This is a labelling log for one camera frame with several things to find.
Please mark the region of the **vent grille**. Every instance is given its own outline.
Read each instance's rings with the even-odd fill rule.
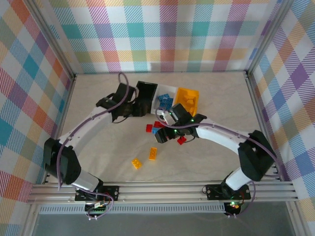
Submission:
[[[113,206],[112,213],[198,213],[222,212],[224,204],[133,204]]]
[[[83,213],[84,212],[84,204],[75,204],[75,205],[42,205],[40,208],[40,214],[75,214],[75,213]]]
[[[76,214],[83,213],[84,205],[43,205],[40,214]],[[109,213],[222,213],[223,203],[200,204],[120,204]]]

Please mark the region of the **blue lego brick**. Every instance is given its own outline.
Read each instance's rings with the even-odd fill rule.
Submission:
[[[167,109],[167,110],[169,110],[171,107],[172,107],[172,103],[168,103],[168,104],[166,105],[166,109]]]
[[[160,102],[162,102],[162,101],[163,101],[163,98],[165,98],[165,97],[166,97],[166,98],[169,98],[168,93],[158,96],[158,100],[159,100]]]
[[[158,130],[159,130],[159,128],[153,127],[153,128],[152,128],[152,133],[153,133],[153,134],[156,134],[156,133],[158,132]]]
[[[161,103],[159,104],[159,107],[163,107],[163,108],[165,108],[165,107],[166,107],[166,103],[161,102]]]
[[[165,102],[172,104],[173,103],[173,98],[167,98]]]

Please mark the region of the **plaid wallpaper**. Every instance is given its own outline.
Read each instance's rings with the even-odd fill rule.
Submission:
[[[315,0],[295,0],[254,77],[273,145],[315,235]]]
[[[69,85],[22,0],[0,0],[0,236],[20,230]]]
[[[74,71],[244,70],[282,0],[37,0]]]

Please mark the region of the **white curved arm segment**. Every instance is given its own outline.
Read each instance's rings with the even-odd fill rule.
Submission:
[[[95,107],[93,111],[86,117],[84,120],[93,117],[94,115],[101,113],[103,111],[106,111],[103,107]],[[109,125],[113,122],[112,114],[111,113],[105,113],[101,116],[96,117],[93,120],[90,120],[88,123],[86,123],[83,127],[81,127],[67,142],[65,145],[73,146],[73,150],[75,151],[76,155],[78,156],[81,152],[81,150],[84,148],[84,146],[105,126]],[[67,132],[66,134],[62,135],[59,138],[59,143],[63,144],[64,141],[69,137],[69,135],[72,133],[73,130],[75,130],[79,125],[77,125],[74,129]]]
[[[243,143],[246,139],[240,138],[233,134],[229,134],[229,133],[226,133],[224,131],[217,129],[216,125],[219,125],[224,128],[227,128],[227,127],[220,124],[216,124],[211,119],[204,119],[201,123],[210,123],[210,124],[214,124],[214,126],[202,126],[202,125],[198,126],[196,128],[196,132],[199,138],[213,141],[217,144],[220,144],[232,150],[234,153],[238,154],[237,149],[239,147],[239,143]],[[249,137],[248,132],[237,131],[230,128],[227,128],[227,129],[238,132],[242,135],[245,135],[246,137]]]

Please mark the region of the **cable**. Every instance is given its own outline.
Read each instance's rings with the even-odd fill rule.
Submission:
[[[104,213],[102,213],[101,215],[99,215],[99,216],[97,216],[97,217],[95,217],[95,220],[97,220],[98,218],[101,218],[102,216],[104,216],[108,211],[110,211],[110,209],[113,207],[113,205],[114,205],[114,198],[112,197],[112,196],[110,196],[109,194],[106,194],[106,193],[96,193],[96,192],[92,192],[92,191],[89,191],[89,190],[85,190],[85,189],[83,189],[83,188],[78,188],[78,189],[80,189],[81,191],[83,191],[83,192],[86,192],[86,193],[89,193],[89,194],[93,194],[93,195],[101,195],[101,196],[105,196],[105,197],[107,197],[107,198],[109,198],[111,201],[110,201],[110,206],[107,208],[107,210],[104,212]],[[90,212],[91,212],[91,210],[88,210],[88,217],[91,219],[91,216],[90,216]]]
[[[250,137],[247,137],[243,134],[240,134],[238,132],[235,132],[233,130],[230,130],[228,128],[225,128],[225,127],[222,127],[220,125],[217,125],[217,124],[214,124],[214,123],[194,123],[194,124],[187,124],[187,125],[182,125],[182,126],[173,126],[173,125],[168,125],[166,124],[163,120],[161,120],[161,118],[158,116],[158,110],[163,110],[165,111],[164,108],[162,107],[159,107],[156,109],[155,111],[155,114],[156,114],[156,117],[158,119],[159,122],[163,122],[164,126],[168,127],[168,128],[172,128],[172,129],[185,129],[185,128],[189,128],[189,127],[194,127],[194,126],[209,126],[213,129],[217,129],[217,130],[221,130],[223,132],[226,132],[226,133],[229,133],[229,134],[232,134],[232,135],[235,135],[239,138],[243,138],[243,139],[246,139],[246,140],[249,140],[251,141],[252,143],[256,144],[258,147],[260,147],[261,149],[263,149],[269,156],[271,156],[271,158],[275,161],[275,163],[279,166],[279,172],[280,172],[280,175],[283,176],[285,178],[285,176],[283,175],[283,170],[282,170],[282,164],[280,163],[280,160],[269,150],[267,149],[264,145],[262,145],[261,143],[257,142],[256,140],[250,138]]]
[[[78,132],[78,130],[80,130],[86,123],[88,123],[90,120],[93,120],[95,119],[96,117],[98,116],[101,116],[105,113],[108,113],[112,110],[114,110],[115,108],[119,107],[120,105],[122,105],[122,103],[126,100],[127,96],[128,96],[128,92],[129,92],[129,81],[127,79],[127,76],[123,73],[123,72],[120,72],[118,74],[118,81],[119,83],[121,82],[121,79],[120,79],[120,75],[123,75],[125,80],[126,80],[126,85],[127,85],[127,88],[126,88],[126,93],[124,95],[124,97],[122,98],[122,100],[117,103],[115,106],[107,109],[106,111],[103,111],[103,112],[100,112],[98,114],[95,114],[94,116],[90,117],[90,118],[87,118],[85,121],[83,121],[81,124],[79,124],[75,129],[74,131],[67,137],[67,139],[64,141],[64,143],[61,145],[59,151],[58,151],[58,155],[57,155],[57,179],[58,179],[58,190],[60,190],[61,186],[62,186],[62,180],[61,180],[61,173],[60,173],[60,160],[61,160],[61,154],[62,154],[62,151],[63,151],[63,148],[65,147],[65,145],[68,143],[69,140],[71,140],[71,138],[73,137],[73,135]]]
[[[279,177],[279,175],[264,175],[265,177],[272,177],[272,178],[274,178],[274,177]]]
[[[196,137],[193,137],[193,139],[190,139],[190,140],[188,140],[188,141],[184,142],[184,144],[189,143],[189,142],[191,142],[191,141],[194,141],[194,140],[195,140],[195,138],[196,138]]]
[[[204,188],[204,187],[206,187],[206,185],[202,187],[201,192],[202,192],[203,194],[206,194],[206,195],[207,195],[207,193],[203,191],[203,188]]]
[[[248,211],[249,208],[251,208],[252,206],[252,203],[254,202],[255,200],[255,197],[256,197],[256,185],[254,183],[254,181],[251,181],[250,182],[254,188],[254,191],[252,193],[252,200],[250,201],[250,203],[248,204],[248,206],[240,213],[240,214],[244,214],[246,211]]]
[[[119,121],[119,122],[113,122],[113,124],[119,124],[119,123],[121,123],[121,122],[125,121],[127,118],[128,118],[128,117],[126,117],[125,119],[122,119],[122,120],[121,120],[121,121]]]
[[[245,196],[244,196],[244,193],[243,193],[243,192],[241,192],[241,195],[242,195],[242,199],[243,199],[241,205],[243,205],[243,204],[244,204]]]

